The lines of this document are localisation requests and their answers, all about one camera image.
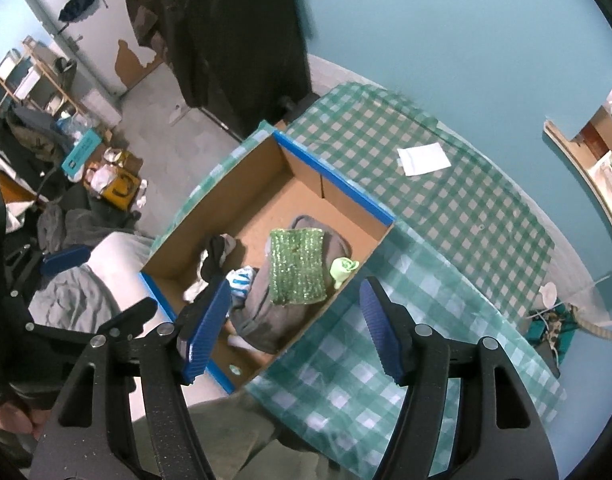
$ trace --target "teal box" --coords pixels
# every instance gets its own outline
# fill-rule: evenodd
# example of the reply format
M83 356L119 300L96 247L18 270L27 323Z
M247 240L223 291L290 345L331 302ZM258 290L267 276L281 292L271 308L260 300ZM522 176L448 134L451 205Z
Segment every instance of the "teal box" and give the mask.
M96 134L93 129L84 134L78 145L76 145L62 164L62 170L66 175L74 177L80 170L81 166L88 160L88 157L93 154L96 147L101 144L102 139Z

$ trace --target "hanging clothes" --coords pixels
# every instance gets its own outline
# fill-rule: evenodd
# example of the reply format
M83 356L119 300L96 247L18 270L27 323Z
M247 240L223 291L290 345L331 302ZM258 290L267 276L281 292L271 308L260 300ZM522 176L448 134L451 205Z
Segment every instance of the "hanging clothes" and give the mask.
M126 0L138 43L172 68L186 104L240 137L311 90L294 0Z

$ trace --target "light green cloth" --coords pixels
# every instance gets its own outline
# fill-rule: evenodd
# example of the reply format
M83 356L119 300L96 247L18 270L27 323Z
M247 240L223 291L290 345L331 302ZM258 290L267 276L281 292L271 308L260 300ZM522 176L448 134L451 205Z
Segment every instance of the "light green cloth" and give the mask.
M270 300L276 305L324 301L324 232L273 229L270 241Z
M330 266L330 275L335 280L335 290L342 288L343 282L347 280L353 271L359 269L359 262L350 258L337 258Z

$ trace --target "cable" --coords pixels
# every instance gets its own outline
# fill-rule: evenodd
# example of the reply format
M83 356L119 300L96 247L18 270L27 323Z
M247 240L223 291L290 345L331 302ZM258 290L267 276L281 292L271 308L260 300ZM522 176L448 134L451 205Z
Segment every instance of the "cable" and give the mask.
M570 310L572 311L572 316L577 322L577 325L579 325L581 328L583 328L587 332L590 332L592 335L601 337L602 339L607 339L608 341L612 341L612 330L607 330L598 325L595 325L592 322L589 322L586 319L583 319L582 317L580 317L579 308L574 305L570 306Z
M548 337L550 335L550 328L548 326L548 321L546 321L546 318L543 317L543 314L541 312L537 312L537 314L535 314L535 316L539 316L541 318L541 321L544 322L544 327L546 330L546 342L548 343L548 346L550 347L550 349L552 350L553 354L554 354L554 360L556 363L556 369L559 370L559 352L557 351L556 347L554 345L550 344L550 337Z
M598 285L601 282L604 282L605 280L607 280L608 278L610 278L612 276L612 272L605 275L603 278L599 278L596 282L593 282L590 286L587 286L585 288L582 288L581 290L577 290L573 296L576 296L577 294L581 293L581 292L585 292L586 290L590 290L593 286ZM534 319L535 317L537 317L539 314L545 314L547 312L550 312L551 310L556 309L559 305L565 304L565 301L559 301L559 303L555 303L553 306L549 306L547 308L545 308L544 310L539 310L537 312L537 314L532 314L530 316L526 316L525 319Z

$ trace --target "floor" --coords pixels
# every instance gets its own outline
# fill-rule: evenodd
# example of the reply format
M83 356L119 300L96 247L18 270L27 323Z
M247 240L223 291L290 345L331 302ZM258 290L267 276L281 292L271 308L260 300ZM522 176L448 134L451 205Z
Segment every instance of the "floor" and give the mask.
M137 228L162 234L193 189L239 143L201 111L193 109L174 126L168 124L183 102L174 74L160 65L122 100L122 122L116 136L144 160L148 181L146 204Z

